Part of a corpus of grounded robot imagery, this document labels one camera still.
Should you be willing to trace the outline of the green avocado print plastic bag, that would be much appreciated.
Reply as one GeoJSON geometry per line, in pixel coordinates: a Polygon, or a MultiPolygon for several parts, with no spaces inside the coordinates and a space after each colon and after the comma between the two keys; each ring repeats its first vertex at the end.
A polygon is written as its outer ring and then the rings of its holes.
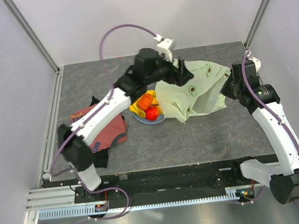
{"type": "Polygon", "coordinates": [[[186,61],[194,75],[179,87],[164,81],[156,83],[155,93],[164,117],[185,123],[190,117],[208,115],[225,109],[225,96],[220,93],[231,74],[229,67],[211,61],[186,61]]]}

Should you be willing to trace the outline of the orange tangerine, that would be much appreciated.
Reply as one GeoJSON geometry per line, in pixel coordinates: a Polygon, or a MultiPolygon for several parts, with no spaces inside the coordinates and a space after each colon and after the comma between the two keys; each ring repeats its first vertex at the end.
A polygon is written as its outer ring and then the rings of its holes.
{"type": "Polygon", "coordinates": [[[145,111],[150,107],[153,101],[154,97],[150,93],[145,93],[138,102],[138,108],[145,111]]]}

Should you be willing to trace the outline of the yellow banana bunch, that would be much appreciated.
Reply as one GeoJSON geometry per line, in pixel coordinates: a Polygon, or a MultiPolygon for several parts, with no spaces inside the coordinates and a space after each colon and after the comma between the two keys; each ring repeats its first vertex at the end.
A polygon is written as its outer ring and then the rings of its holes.
{"type": "MultiPolygon", "coordinates": [[[[148,90],[145,93],[150,93],[154,97],[154,101],[152,102],[152,104],[150,106],[157,106],[159,111],[161,112],[160,114],[163,114],[163,111],[162,111],[161,107],[159,106],[159,102],[158,102],[157,97],[156,97],[156,91],[155,90],[148,90]]],[[[131,106],[129,107],[129,109],[133,113],[137,114],[138,117],[145,118],[145,111],[138,108],[138,102],[139,102],[140,98],[138,100],[136,100],[135,103],[132,103],[131,106]]]]}

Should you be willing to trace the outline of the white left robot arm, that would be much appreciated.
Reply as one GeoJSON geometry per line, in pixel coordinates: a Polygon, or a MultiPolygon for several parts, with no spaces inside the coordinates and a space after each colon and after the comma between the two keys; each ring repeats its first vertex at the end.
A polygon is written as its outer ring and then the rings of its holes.
{"type": "Polygon", "coordinates": [[[194,78],[182,58],[167,59],[152,48],[142,48],[135,55],[133,65],[113,84],[109,93],[84,117],[70,126],[58,128],[59,152],[71,163],[76,176],[85,187],[85,194],[93,201],[104,196],[104,187],[96,168],[90,145],[98,134],[122,111],[138,100],[147,86],[158,81],[183,86],[194,78]]]}

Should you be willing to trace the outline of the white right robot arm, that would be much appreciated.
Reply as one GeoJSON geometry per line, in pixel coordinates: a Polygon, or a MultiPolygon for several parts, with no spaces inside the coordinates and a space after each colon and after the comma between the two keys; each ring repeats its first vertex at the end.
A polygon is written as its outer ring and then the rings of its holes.
{"type": "Polygon", "coordinates": [[[258,122],[274,149],[279,168],[250,158],[231,172],[236,184],[249,179],[268,187],[280,204],[299,199],[299,140],[291,128],[280,97],[269,84],[261,84],[257,73],[258,60],[232,64],[231,73],[221,93],[236,99],[258,122]]]}

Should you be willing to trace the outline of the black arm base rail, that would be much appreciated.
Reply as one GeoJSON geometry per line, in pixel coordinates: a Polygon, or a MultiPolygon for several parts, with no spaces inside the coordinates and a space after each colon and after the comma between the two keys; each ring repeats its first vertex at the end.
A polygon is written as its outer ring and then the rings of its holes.
{"type": "Polygon", "coordinates": [[[97,190],[119,187],[129,196],[134,196],[168,189],[252,185],[253,180],[243,177],[239,169],[240,163],[250,159],[251,157],[242,157],[237,160],[106,175],[102,177],[103,182],[97,190]]]}

